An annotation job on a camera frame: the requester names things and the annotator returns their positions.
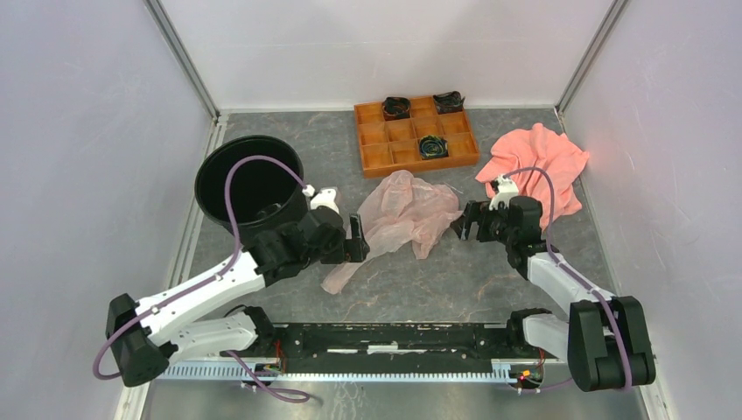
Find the white bracket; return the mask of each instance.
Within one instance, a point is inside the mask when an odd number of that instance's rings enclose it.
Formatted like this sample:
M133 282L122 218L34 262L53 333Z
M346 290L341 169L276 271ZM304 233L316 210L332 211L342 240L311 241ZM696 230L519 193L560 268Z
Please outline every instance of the white bracket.
M243 312L228 318L194 322L170 340L178 346L178 351L170 356L170 363L224 350L244 350L256 339L255 324Z
M263 276L255 273L257 264L248 252L240 254L234 267L222 278L189 293L180 299L160 308L158 305L168 296L172 296L194 284L200 283L222 270L230 258L213 266L211 269L181 283L162 293L139 299L136 313L142 313L150 308L157 308L152 315L142 319L142 328L150 328L148 338L155 346L177 337L178 330L186 327L196 319L228 304L240 296L259 291L265 288Z
M570 326L550 313L531 315L523 320L523 336L533 347L540 347L561 361L567 361Z
M559 259L559 265L569 267L572 271L582 276L572 266L570 266L561 254L556 254ZM554 301L569 314L570 304L581 300L598 302L598 298L592 295L592 291L597 291L605 300L611 300L613 294L610 291L600 289L595 283L582 277L590 286L587 290L582 284L578 283L569 274L564 272L549 253L541 252L528 259L528 280L536 286L543 289Z

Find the gray floor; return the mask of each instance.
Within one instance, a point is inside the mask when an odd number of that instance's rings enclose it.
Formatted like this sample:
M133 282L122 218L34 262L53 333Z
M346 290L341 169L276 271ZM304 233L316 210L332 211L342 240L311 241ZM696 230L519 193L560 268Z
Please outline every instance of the gray floor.
M534 123L561 131L551 109L474 109L468 111L482 157L475 166L417 174L433 184L447 184L468 200L483 200L484 186L474 175L489 159L489 150L503 134L530 129ZM337 186L344 214L355 211L379 179L364 179L351 112L238 114L229 117L225 142L249 134L267 134L291 144L304 162L305 179L319 188ZM577 196L585 201L579 181ZM594 283L611 289L592 217L586 208L557 220L555 244L568 261ZM192 273L227 257L233 238L204 219ZM500 244L459 241L453 232L426 260L416 260L409 244L394 254L367 262L339 295L319 286L332 267L314 265L298 277L234 301L261 306L276 322L498 322L512 310L558 307L537 287L523 281L509 266Z
M482 158L476 166L419 174L431 183L446 183L461 202L483 200L484 187L474 180L488 160L497 138L513 129L544 123L559 131L550 109L470 110ZM364 179L355 137L353 114L275 113L231 115L225 140L247 134L268 134L288 141L304 161L305 177L316 187L339 187L353 211L376 187ZM332 164L321 164L327 160ZM577 195L585 196L579 181ZM578 270L610 289L610 280L592 218L586 209L559 219L556 245ZM229 255L232 237L204 220L192 273ZM548 296L523 281L507 264L499 244L462 242L448 232L427 260L418 261L410 245L361 268L341 294L332 296L319 286L330 267L305 270L266 290L227 305L260 305L276 321L471 321L499 322L512 310L544 307L559 313ZM566 366L549 367L547 383L567 376ZM604 418L642 419L646 413L638 392L602 391L585 394L574 385L542 395L517 396L488 384L401 384L302 382L296 388L315 398L307 404L286 404L268 395L253 395L231 382L155 381L145 419L485 419Z

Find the gray mat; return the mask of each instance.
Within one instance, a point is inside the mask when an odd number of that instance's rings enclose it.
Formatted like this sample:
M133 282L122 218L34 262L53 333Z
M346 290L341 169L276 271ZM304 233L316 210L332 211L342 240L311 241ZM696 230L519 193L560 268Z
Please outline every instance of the gray mat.
M482 157L475 166L417 174L432 184L447 184L461 206L484 200L484 186L474 175L489 159L503 134L530 129L534 123L560 132L551 109L473 109L467 111ZM355 211L379 179L364 179L352 112L236 114L229 117L225 142L266 134L291 144L304 162L305 179L320 188L337 186L344 214ZM585 203L579 180L575 190ZM586 208L564 216L554 226L555 245L567 260L595 284L611 289L592 217ZM204 219L192 273L208 269L232 251L233 238ZM444 234L426 260L416 260L409 244L394 254L367 262L339 295L319 286L332 267L314 265L298 277L280 281L225 306L261 306L275 322L502 322L517 309L542 307L559 314L550 298L524 281L508 265L496 243L459 241Z

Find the pink towel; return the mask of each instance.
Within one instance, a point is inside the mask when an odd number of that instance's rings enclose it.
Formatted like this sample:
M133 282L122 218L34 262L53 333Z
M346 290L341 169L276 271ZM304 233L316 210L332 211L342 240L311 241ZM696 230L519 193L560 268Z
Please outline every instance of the pink towel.
M533 129L514 129L500 137L491 152L492 159L476 176L479 182L485 183L488 197L494 195L489 182L499 175L525 166L538 166L546 170L554 183L554 219L563 214L574 214L582 208L572 189L572 182L585 168L590 154L581 151L565 134L557 135L537 123ZM521 172L512 178L522 195L541 201L541 228L546 228L551 207L546 179L534 171Z

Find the black pot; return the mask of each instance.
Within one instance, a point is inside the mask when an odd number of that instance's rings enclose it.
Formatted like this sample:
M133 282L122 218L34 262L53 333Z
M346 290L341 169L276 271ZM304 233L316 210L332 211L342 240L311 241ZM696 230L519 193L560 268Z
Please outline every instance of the black pot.
M271 136L245 136L214 150L196 175L196 201L206 217L233 234L224 201L224 183L232 166L242 158L264 155L290 167L304 179L304 167L297 153L282 140ZM242 245L249 245L256 233L284 223L300 221L307 213L302 187L284 169L266 161L243 164L232 178L232 207Z

